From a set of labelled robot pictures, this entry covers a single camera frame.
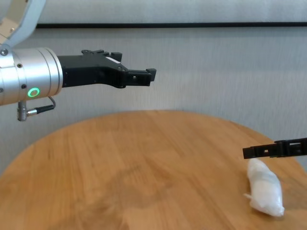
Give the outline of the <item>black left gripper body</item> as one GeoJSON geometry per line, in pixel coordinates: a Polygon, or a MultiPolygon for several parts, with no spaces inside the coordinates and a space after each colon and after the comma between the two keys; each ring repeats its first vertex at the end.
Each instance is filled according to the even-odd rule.
{"type": "Polygon", "coordinates": [[[64,88],[92,84],[105,84],[119,89],[126,87],[126,68],[104,55],[59,56],[58,59],[64,88]]]}

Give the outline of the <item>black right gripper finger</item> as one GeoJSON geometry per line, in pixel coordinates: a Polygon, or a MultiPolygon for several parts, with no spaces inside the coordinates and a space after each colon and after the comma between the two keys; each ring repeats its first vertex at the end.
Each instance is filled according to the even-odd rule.
{"type": "Polygon", "coordinates": [[[277,140],[273,144],[243,148],[244,159],[296,157],[307,154],[307,139],[277,140]]]}

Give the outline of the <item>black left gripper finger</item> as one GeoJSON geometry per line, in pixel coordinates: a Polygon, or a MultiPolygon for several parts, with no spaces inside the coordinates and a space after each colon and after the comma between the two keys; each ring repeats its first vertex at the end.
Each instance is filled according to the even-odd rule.
{"type": "Polygon", "coordinates": [[[156,76],[156,69],[127,70],[123,73],[123,87],[150,86],[156,76]]]}
{"type": "Polygon", "coordinates": [[[105,56],[107,59],[115,62],[115,63],[121,63],[122,61],[122,53],[120,52],[106,52],[104,50],[82,50],[82,54],[84,55],[98,55],[99,57],[105,56]]]}

